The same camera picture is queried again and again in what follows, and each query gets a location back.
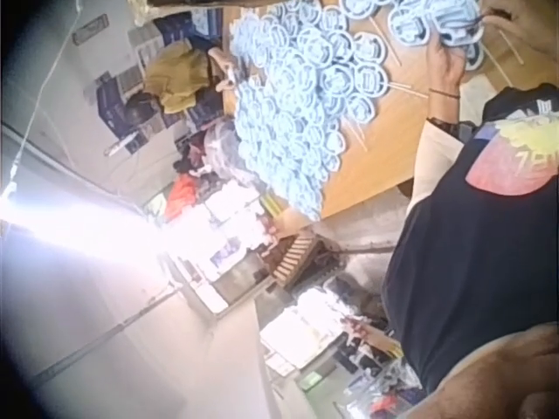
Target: table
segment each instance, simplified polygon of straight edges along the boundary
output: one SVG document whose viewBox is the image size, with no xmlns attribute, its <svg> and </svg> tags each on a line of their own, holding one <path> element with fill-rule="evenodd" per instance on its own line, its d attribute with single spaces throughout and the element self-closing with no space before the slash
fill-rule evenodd
<svg viewBox="0 0 559 419">
<path fill-rule="evenodd" d="M 322 0 L 322 4 L 338 4 L 338 1 Z M 388 8 L 382 8 L 376 15 L 375 21 L 390 39 L 387 28 L 388 12 Z M 240 8 L 224 8 L 224 48 L 229 45 L 229 24 L 239 16 Z M 553 17 L 554 12 L 542 10 L 542 16 Z M 376 33 L 373 24 L 367 20 L 351 21 L 350 31 Z M 414 90 L 421 93 L 427 93 L 424 47 L 409 48 L 395 40 L 390 39 L 390 42 L 402 62 L 402 66 L 397 65 L 389 54 L 383 67 L 390 75 L 390 79 L 412 86 Z M 503 37 L 495 29 L 486 29 L 484 45 L 495 56 L 515 87 L 528 89 L 543 82 L 556 83 L 555 63 L 531 51 L 520 42 L 514 42 L 514 45 L 524 59 L 524 65 L 519 64 Z M 507 86 L 499 70 L 487 58 L 478 72 L 485 73 L 498 91 Z M 340 172 L 330 177 L 323 190 L 323 219 L 362 203 L 413 177 L 415 155 L 419 135 L 424 125 L 427 101 L 391 89 L 386 96 L 377 100 L 375 105 L 377 117 L 362 129 L 367 150 L 363 149 L 355 135 L 348 130 L 347 124 L 342 125 L 342 131 L 349 142 L 349 149 L 342 156 Z M 233 93 L 224 96 L 224 109 L 228 114 L 234 113 Z M 295 209 L 284 210 L 275 222 L 278 230 L 281 231 L 281 236 L 293 234 L 311 223 Z"/>
</svg>

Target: black t-shirt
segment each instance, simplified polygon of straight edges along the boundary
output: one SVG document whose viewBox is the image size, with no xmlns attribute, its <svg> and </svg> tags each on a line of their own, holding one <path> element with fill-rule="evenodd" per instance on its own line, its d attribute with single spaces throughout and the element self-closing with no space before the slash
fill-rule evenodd
<svg viewBox="0 0 559 419">
<path fill-rule="evenodd" d="M 557 320 L 557 176 L 523 196 L 473 187 L 474 139 L 408 216 L 383 302 L 428 392 L 491 340 Z"/>
</svg>

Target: mustard cloth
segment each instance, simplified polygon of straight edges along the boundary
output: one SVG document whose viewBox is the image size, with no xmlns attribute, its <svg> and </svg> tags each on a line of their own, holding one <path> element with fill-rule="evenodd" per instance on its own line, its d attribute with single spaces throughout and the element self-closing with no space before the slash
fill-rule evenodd
<svg viewBox="0 0 559 419">
<path fill-rule="evenodd" d="M 195 93 L 208 87 L 208 58 L 184 39 L 166 47 L 148 64 L 144 92 L 159 98 L 165 113 L 178 113 L 196 104 Z"/>
</svg>

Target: shirt sleeve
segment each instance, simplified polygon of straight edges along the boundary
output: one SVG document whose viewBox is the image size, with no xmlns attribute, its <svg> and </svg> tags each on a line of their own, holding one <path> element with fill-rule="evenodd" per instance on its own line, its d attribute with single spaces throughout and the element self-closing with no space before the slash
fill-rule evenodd
<svg viewBox="0 0 559 419">
<path fill-rule="evenodd" d="M 460 150 L 464 147 L 460 141 L 425 122 L 419 138 L 418 153 L 413 174 L 413 190 L 406 215 L 420 201 L 429 196 L 446 171 L 454 164 Z"/>
<path fill-rule="evenodd" d="M 190 41 L 190 44 L 192 45 L 192 48 L 194 48 L 195 50 L 205 52 L 206 54 L 208 53 L 208 51 L 211 48 L 216 46 L 214 43 L 212 43 L 208 39 L 199 37 L 198 35 L 190 35 L 188 37 L 188 40 Z"/>
</svg>

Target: bright light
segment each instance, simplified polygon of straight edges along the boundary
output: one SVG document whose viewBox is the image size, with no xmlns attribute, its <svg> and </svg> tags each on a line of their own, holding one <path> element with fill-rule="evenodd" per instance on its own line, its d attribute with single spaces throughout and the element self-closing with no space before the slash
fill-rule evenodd
<svg viewBox="0 0 559 419">
<path fill-rule="evenodd" d="M 120 263 L 153 260 L 164 251 L 157 226 L 134 213 L 93 205 L 31 207 L 0 200 L 0 219 L 40 240 Z"/>
</svg>

